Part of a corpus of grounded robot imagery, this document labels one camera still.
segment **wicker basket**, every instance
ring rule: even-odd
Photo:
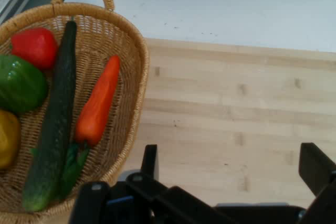
[[[52,0],[51,4],[30,9],[0,26],[0,53],[10,52],[10,37],[29,27],[50,29],[58,43],[65,24],[72,18],[78,25],[76,38],[77,80],[72,125],[88,100],[91,90],[109,57],[117,54],[121,71],[109,122],[100,143],[91,150],[81,177],[71,195],[41,212],[26,213],[21,193],[32,160],[48,99],[36,111],[20,117],[22,143],[14,167],[0,172],[0,223],[39,223],[52,215],[69,211],[79,186],[93,180],[115,183],[136,137],[149,69],[149,53],[139,31],[115,13],[113,0],[103,0],[105,8]]]

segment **carrot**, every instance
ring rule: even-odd
[[[94,86],[76,123],[75,140],[77,143],[87,143],[90,147],[99,143],[109,118],[113,95],[118,84],[119,64],[119,57],[112,56]]]

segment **black plastic part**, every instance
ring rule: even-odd
[[[155,217],[167,215],[173,223],[179,224],[236,223],[181,188],[168,189],[147,174],[132,174],[127,178],[127,184],[147,201]]]
[[[232,206],[215,209],[239,224],[296,224],[304,208],[296,206]]]
[[[317,196],[336,178],[336,164],[313,143],[302,143],[299,174]]]
[[[336,180],[329,184],[313,201],[299,224],[336,223]]]
[[[141,172],[159,180],[159,159],[156,144],[147,145],[142,158]]]
[[[72,210],[69,224],[100,223],[110,186],[105,182],[90,182],[83,185]]]

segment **white wall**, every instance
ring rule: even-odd
[[[114,1],[150,38],[336,52],[336,0]]]

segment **wooden table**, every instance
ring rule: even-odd
[[[148,40],[151,69],[138,139],[124,170],[159,145],[160,181],[210,205],[313,194],[302,142],[336,160],[336,54]],[[48,223],[66,223],[68,216]]]

